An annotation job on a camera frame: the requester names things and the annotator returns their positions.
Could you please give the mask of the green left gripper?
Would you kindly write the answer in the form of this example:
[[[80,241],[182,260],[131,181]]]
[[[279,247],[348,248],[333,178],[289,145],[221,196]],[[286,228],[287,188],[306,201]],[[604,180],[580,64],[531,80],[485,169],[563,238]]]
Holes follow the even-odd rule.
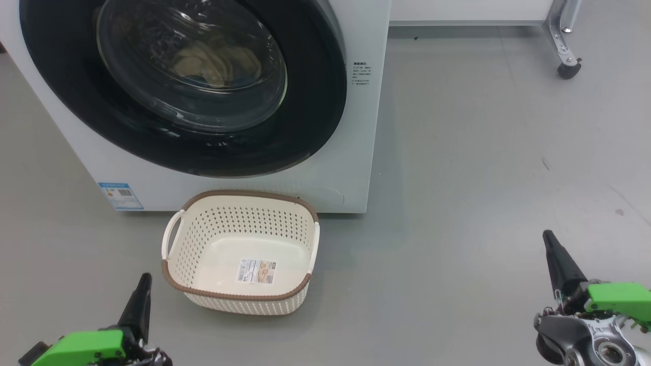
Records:
[[[136,341],[149,343],[153,276],[143,273],[125,306],[118,326]],[[89,365],[126,356],[124,333],[118,329],[73,332],[49,347],[32,365]]]

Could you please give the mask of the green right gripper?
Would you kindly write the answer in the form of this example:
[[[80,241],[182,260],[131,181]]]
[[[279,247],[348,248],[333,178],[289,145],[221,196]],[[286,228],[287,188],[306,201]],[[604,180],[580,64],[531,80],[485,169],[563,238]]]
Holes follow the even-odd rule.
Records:
[[[636,282],[588,285],[588,279],[570,253],[560,244],[553,231],[545,230],[542,237],[552,292],[558,304],[558,311],[611,311],[626,315],[638,326],[649,326],[649,289]]]

